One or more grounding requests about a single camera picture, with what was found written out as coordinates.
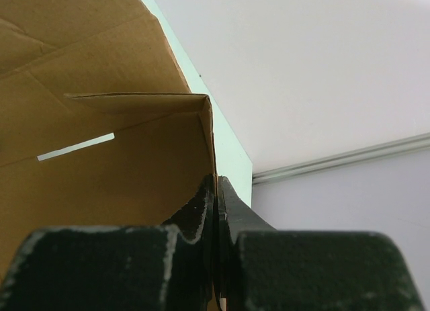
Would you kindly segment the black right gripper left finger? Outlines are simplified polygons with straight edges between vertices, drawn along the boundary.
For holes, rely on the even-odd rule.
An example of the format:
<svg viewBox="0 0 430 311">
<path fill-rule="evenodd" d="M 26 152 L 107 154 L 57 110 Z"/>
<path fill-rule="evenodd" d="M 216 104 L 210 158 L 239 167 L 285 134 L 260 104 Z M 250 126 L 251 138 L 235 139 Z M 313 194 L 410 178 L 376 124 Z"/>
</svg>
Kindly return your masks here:
<svg viewBox="0 0 430 311">
<path fill-rule="evenodd" d="M 55 226 L 19 246 L 2 310 L 205 310 L 214 178 L 158 226 Z"/>
</svg>

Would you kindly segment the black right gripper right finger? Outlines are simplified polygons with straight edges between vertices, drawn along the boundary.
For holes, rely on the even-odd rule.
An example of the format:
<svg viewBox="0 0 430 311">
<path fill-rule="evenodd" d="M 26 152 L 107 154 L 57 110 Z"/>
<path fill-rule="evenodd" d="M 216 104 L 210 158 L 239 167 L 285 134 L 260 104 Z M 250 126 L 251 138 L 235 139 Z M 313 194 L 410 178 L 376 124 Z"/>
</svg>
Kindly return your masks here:
<svg viewBox="0 0 430 311">
<path fill-rule="evenodd" d="M 217 182 L 216 297 L 228 310 L 422 310 L 404 257 L 385 234 L 276 230 Z"/>
</svg>

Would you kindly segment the brown cardboard box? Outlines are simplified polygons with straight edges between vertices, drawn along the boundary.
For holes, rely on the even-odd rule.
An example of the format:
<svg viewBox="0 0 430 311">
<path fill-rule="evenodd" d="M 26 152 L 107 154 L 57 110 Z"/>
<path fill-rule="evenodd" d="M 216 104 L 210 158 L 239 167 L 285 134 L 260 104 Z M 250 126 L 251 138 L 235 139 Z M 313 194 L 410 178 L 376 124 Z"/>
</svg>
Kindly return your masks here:
<svg viewBox="0 0 430 311">
<path fill-rule="evenodd" d="M 215 172 L 212 106 L 141 0 L 1 0 L 1 274 L 47 226 L 160 224 Z"/>
</svg>

